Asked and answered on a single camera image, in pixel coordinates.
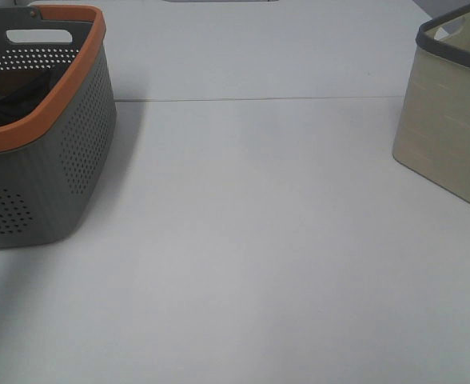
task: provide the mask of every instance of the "gray object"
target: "gray object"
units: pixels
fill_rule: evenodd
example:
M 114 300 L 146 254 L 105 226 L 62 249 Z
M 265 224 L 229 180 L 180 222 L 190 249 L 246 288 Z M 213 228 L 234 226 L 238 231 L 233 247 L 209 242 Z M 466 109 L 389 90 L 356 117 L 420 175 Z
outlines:
M 427 14 L 436 18 L 470 3 L 470 0 L 413 0 Z
M 7 64 L 2 60 L 13 53 L 32 66 L 45 64 L 47 59 L 57 61 L 62 54 L 78 55 L 92 25 L 43 20 L 38 8 L 0 9 L 0 66 L 3 70 L 14 68 L 11 60 Z M 70 45 L 14 46 L 6 38 L 8 29 L 41 28 L 68 30 L 74 41 Z M 38 54 L 34 58 L 31 53 L 37 51 L 46 56 L 43 63 Z M 66 74 L 72 70 L 80 68 L 70 67 Z M 74 229 L 106 160 L 115 121 L 106 55 L 100 45 L 78 90 L 48 130 L 24 146 L 0 151 L 0 247 L 53 242 Z

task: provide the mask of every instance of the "white tabletop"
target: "white tabletop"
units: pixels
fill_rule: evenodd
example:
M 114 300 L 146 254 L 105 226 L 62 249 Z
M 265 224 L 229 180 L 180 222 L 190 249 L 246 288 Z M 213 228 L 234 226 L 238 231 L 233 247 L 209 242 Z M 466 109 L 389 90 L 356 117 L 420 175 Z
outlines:
M 411 0 L 79 3 L 104 12 L 123 100 L 403 95 L 428 20 Z
M 401 103 L 118 103 L 78 231 L 0 251 L 0 383 L 470 383 L 470 205 Z

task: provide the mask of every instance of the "basket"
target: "basket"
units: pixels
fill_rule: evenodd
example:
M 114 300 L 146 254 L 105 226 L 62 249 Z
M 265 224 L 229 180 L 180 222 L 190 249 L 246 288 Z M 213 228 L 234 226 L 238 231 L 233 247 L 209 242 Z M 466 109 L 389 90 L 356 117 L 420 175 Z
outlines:
M 422 25 L 416 42 L 393 156 L 470 202 L 470 5 Z
M 71 43 L 12 43 L 8 30 L 66 30 Z M 0 126 L 0 248 L 54 242 L 78 224 L 113 137 L 116 107 L 102 12 L 90 6 L 0 8 L 0 70 L 66 72 L 24 118 Z

